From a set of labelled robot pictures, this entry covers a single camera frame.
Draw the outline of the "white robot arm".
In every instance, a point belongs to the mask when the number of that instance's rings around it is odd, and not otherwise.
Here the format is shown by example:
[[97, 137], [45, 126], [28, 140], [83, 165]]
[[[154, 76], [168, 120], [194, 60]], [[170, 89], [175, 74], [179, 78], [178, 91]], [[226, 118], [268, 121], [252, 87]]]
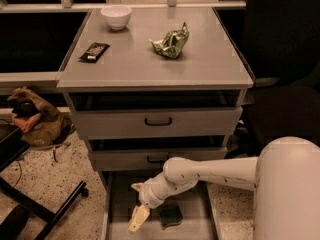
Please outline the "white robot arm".
[[275, 139], [257, 157], [167, 160], [157, 176], [132, 185], [140, 204], [128, 230], [137, 231], [152, 209], [200, 181], [254, 193], [254, 240], [320, 240], [320, 147], [298, 137]]

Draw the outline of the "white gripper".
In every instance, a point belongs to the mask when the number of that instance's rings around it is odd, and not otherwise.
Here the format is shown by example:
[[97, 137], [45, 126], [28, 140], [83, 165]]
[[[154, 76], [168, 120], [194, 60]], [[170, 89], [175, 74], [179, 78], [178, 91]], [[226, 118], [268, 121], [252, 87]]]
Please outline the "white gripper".
[[149, 217], [150, 209], [159, 207], [168, 197], [186, 192], [196, 185], [196, 180], [184, 184], [173, 183], [163, 172], [144, 183], [133, 183], [131, 188], [139, 192], [139, 201], [143, 205], [134, 207], [128, 230], [136, 232]]

